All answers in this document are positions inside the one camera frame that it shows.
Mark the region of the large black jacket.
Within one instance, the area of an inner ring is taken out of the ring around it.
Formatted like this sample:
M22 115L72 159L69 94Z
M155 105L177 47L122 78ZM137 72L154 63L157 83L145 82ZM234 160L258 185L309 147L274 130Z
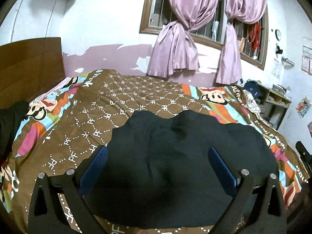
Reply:
M230 203L210 162L214 146L236 169L278 174L278 164L253 127L221 124L187 110L173 118L135 112L113 129L108 161L85 201L111 223L141 229L214 224Z

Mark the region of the colourful cartoon monkey bedspread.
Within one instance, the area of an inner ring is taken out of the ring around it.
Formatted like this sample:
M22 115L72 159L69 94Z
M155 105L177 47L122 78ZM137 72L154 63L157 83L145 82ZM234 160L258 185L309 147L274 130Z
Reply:
M194 87L115 70L98 69L69 79L63 88L31 105L13 137L1 166L4 215L26 233L38 173L57 175L77 168L98 145L109 143L114 128L124 125L133 112L145 110L162 118L193 110L221 124L253 127L276 158L288 206L309 174L285 138L257 115L253 102L252 95L238 86Z

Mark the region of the wooden shelf unit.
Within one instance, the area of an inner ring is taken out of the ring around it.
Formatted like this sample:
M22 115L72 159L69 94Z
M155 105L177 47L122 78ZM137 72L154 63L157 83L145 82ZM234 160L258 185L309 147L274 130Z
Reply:
M260 108L260 116L275 130L278 130L291 104L286 96L257 82L260 95L255 99Z

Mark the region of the black garment by headboard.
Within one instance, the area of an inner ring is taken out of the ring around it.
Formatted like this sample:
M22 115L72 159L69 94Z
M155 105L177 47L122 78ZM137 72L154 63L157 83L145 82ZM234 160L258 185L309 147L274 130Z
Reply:
M14 138L28 110L29 104L24 100L16 102L9 108L1 109L1 164L12 151Z

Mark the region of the wooden headboard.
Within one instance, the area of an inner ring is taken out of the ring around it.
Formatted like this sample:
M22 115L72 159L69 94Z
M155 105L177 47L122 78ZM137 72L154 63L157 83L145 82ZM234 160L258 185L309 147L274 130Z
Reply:
M1 108L32 100L65 78L61 38L42 37L1 46Z

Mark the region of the red hanging tassel ornament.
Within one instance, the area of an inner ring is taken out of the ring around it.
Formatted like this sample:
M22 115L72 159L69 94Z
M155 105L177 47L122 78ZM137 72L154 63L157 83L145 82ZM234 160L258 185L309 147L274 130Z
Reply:
M261 31L263 30L263 27L259 22L256 22L252 25L250 25L249 28L249 45L251 47L251 50L254 52L255 50L260 49L261 45Z

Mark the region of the left pink curtain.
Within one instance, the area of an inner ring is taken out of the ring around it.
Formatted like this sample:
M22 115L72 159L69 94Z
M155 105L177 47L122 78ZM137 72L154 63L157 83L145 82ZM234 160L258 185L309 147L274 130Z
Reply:
M197 70L198 53L190 33L209 23L218 0L169 0L176 20L159 33L150 58L147 75L168 78L177 70Z

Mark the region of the wooden framed barred window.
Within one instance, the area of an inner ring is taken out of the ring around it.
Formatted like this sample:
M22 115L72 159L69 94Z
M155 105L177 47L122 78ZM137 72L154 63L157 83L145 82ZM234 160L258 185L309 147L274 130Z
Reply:
M225 14L225 3L226 0L218 0L212 20L199 30L191 33L191 36L196 43L218 50L222 49L228 22ZM176 19L176 16L171 10L169 0L144 0L140 33L159 34L168 23L171 23ZM238 21L237 19L232 20L238 37L241 60L263 70L267 58L269 38L268 11L265 11L264 15L258 22L263 27L263 30L261 31L261 45L259 50L253 52L249 45L250 25Z

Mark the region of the wall posters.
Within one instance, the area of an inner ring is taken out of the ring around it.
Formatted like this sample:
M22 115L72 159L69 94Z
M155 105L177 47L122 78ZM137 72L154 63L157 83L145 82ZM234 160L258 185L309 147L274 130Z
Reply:
M306 37L302 38L302 71L312 74L312 41Z

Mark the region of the round wall clock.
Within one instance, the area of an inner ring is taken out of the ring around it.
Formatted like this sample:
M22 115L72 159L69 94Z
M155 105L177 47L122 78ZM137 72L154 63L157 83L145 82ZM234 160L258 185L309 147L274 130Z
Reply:
M276 36L276 39L277 39L278 41L281 40L282 34L281 34L281 31L280 31L279 29L276 29L276 30L275 30L275 36Z

